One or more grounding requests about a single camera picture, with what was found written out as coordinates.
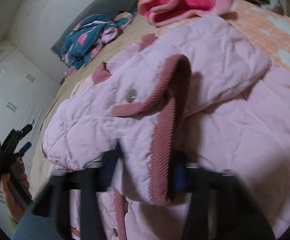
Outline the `left hand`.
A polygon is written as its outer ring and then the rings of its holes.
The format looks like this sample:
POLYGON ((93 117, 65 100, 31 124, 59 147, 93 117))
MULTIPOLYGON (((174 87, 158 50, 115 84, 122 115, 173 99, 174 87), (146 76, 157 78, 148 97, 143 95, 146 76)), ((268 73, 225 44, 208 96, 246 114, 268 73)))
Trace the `left hand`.
MULTIPOLYGON (((25 166, 21 158, 17 158, 18 167, 20 168, 20 173, 18 174, 20 183, 26 189, 29 189, 29 182, 27 179, 27 174, 25 173, 25 166)), ((1 176, 1 189, 3 193, 3 199, 7 206, 10 218, 18 224, 25 213, 25 208, 19 203, 19 194, 12 182, 10 181, 10 173, 3 174, 1 176)))

